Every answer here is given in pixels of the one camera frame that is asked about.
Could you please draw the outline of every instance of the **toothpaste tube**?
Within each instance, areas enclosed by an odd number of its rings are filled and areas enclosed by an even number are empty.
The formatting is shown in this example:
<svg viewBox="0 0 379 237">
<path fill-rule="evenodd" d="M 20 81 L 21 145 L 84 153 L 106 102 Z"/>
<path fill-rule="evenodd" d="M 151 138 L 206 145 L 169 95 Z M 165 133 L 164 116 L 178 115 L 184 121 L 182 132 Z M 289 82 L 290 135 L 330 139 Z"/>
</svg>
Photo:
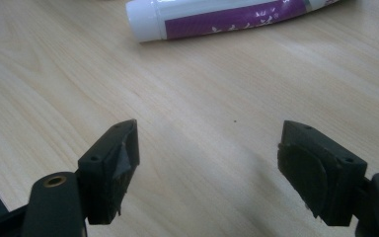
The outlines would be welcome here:
<svg viewBox="0 0 379 237">
<path fill-rule="evenodd" d="M 128 22 L 137 40 L 172 40 L 284 21 L 338 0 L 132 0 Z"/>
</svg>

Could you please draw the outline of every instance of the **white tube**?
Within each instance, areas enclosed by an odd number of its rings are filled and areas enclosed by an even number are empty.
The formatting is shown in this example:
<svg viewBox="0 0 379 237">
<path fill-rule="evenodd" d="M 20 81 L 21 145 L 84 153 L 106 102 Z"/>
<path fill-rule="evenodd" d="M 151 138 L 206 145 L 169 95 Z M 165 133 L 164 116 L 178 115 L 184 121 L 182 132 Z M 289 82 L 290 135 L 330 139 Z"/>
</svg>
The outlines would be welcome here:
<svg viewBox="0 0 379 237">
<path fill-rule="evenodd" d="M 259 27 L 338 0 L 132 0 L 128 22 L 138 41 L 171 40 Z"/>
</svg>

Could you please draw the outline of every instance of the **clamp jaw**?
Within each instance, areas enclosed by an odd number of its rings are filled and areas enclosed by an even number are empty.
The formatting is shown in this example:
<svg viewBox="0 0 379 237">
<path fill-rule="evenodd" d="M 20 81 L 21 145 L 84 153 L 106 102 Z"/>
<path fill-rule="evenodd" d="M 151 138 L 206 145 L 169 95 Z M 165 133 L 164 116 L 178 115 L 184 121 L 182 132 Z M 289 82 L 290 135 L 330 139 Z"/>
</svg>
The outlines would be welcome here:
<svg viewBox="0 0 379 237">
<path fill-rule="evenodd" d="M 278 169 L 315 217 L 329 226 L 359 219 L 356 236 L 379 236 L 379 174 L 364 177 L 367 163 L 315 128 L 286 121 Z"/>
<path fill-rule="evenodd" d="M 110 224 L 139 165 L 137 121 L 112 126 L 78 161 L 78 170 L 36 181 L 27 205 L 0 217 L 0 236 L 87 236 Z"/>
</svg>

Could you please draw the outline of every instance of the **wooden table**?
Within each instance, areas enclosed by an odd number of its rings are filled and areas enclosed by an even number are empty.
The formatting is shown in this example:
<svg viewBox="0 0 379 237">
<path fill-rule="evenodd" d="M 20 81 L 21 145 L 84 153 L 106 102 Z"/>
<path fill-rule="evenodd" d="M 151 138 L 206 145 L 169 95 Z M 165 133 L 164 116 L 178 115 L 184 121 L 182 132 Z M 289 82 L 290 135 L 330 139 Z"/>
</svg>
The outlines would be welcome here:
<svg viewBox="0 0 379 237">
<path fill-rule="evenodd" d="M 125 1 L 0 0 L 0 197 L 75 171 L 114 123 L 138 121 L 141 165 L 90 236 L 353 236 L 279 173 L 285 119 L 379 173 L 379 1 L 207 37 L 138 43 Z"/>
</svg>

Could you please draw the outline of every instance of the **screw hole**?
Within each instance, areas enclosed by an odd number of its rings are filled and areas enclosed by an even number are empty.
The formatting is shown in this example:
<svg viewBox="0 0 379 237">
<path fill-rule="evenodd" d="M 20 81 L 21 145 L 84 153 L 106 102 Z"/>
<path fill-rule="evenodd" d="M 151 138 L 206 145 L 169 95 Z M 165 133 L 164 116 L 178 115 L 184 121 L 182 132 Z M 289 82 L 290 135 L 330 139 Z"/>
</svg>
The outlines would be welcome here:
<svg viewBox="0 0 379 237">
<path fill-rule="evenodd" d="M 63 184 L 64 182 L 66 182 L 66 177 L 55 176 L 55 177 L 48 178 L 46 181 L 44 181 L 44 186 L 46 188 L 53 188 L 53 187 Z"/>
</svg>

